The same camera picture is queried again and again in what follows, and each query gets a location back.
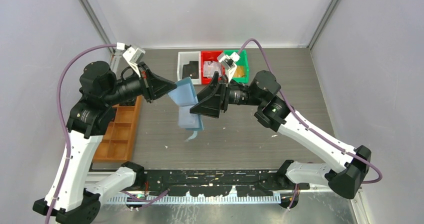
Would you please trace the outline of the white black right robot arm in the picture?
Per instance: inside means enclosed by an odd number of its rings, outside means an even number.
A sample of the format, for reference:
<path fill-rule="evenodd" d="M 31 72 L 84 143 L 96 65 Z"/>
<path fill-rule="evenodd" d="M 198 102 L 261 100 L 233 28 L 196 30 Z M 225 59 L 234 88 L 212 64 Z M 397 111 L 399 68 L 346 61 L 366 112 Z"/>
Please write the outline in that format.
<path fill-rule="evenodd" d="M 297 141 L 323 160 L 323 163 L 286 160 L 272 184 L 286 190 L 296 184 L 322 185 L 343 198 L 353 199 L 369 171 L 371 150 L 339 141 L 307 121 L 277 95 L 280 89 L 276 77 L 267 70 L 259 71 L 248 86 L 234 80 L 226 83 L 214 74 L 212 81 L 198 93 L 199 102 L 189 111 L 218 118 L 228 105 L 256 106 L 254 117 L 263 127 Z"/>

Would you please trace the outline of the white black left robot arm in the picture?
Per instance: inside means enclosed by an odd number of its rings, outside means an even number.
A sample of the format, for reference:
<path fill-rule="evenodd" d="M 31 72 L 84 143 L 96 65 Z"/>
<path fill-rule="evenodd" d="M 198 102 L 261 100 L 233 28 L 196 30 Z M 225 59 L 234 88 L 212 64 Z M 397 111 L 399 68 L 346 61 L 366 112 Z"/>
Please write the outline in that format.
<path fill-rule="evenodd" d="M 36 200 L 34 212 L 60 224 L 90 224 L 100 207 L 117 193 L 141 190 L 147 176 L 143 166 L 131 161 L 94 185 L 85 181 L 95 152 L 115 119 L 115 105 L 144 97 L 152 102 L 176 89 L 177 84 L 154 74 L 140 62 L 140 74 L 117 79 L 105 61 L 89 63 L 80 76 L 80 100 L 64 121 L 65 149 L 56 178 L 47 195 Z"/>

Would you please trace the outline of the blue leather card holder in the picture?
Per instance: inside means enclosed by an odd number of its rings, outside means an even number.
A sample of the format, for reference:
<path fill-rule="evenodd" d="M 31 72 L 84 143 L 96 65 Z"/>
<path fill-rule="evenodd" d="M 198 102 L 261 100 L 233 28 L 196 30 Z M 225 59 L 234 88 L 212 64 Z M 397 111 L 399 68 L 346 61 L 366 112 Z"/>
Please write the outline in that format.
<path fill-rule="evenodd" d="M 190 113 L 190 109 L 199 101 L 191 78 L 186 77 L 175 84 L 176 89 L 170 91 L 167 95 L 178 106 L 178 126 L 192 132 L 192 135 L 185 140 L 189 142 L 195 139 L 200 131 L 204 130 L 201 116 Z"/>

